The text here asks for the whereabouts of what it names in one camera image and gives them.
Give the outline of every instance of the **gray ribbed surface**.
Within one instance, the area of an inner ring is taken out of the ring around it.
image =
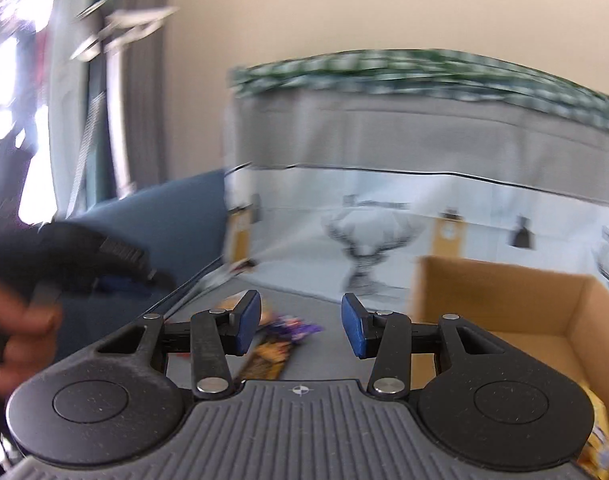
[[[65,471],[25,460],[14,480],[533,480],[586,479],[570,464],[510,474],[459,462],[429,442],[409,411],[362,394],[355,381],[251,381],[199,404],[165,446],[105,470]]]

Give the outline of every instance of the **finger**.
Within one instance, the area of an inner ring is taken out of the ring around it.
[[[42,337],[13,336],[4,348],[3,362],[45,368],[56,355],[57,334]]]
[[[18,386],[39,371],[37,367],[0,364],[0,398],[7,399]]]
[[[0,331],[9,334],[43,335],[62,322],[56,306],[27,308],[27,303],[10,288],[0,284]]]

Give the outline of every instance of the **blue gripper pad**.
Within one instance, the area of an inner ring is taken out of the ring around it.
[[[236,313],[239,312],[238,307],[242,307],[242,312],[235,342],[238,355],[244,355],[249,350],[260,323],[260,315],[262,314],[260,293],[257,290],[249,290],[235,306]]]
[[[366,337],[362,326],[362,319],[355,312],[350,300],[345,294],[342,298],[342,326],[347,334],[348,341],[356,357],[366,358]]]

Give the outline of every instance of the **wall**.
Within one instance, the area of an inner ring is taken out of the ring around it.
[[[172,177],[221,165],[227,70],[354,48],[452,48],[609,92],[609,0],[171,0]]]

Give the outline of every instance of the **cardboard box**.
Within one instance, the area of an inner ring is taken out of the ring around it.
[[[459,314],[579,383],[609,416],[609,290],[593,276],[462,258],[419,264],[414,322]],[[414,355],[414,388],[435,376],[432,355]]]

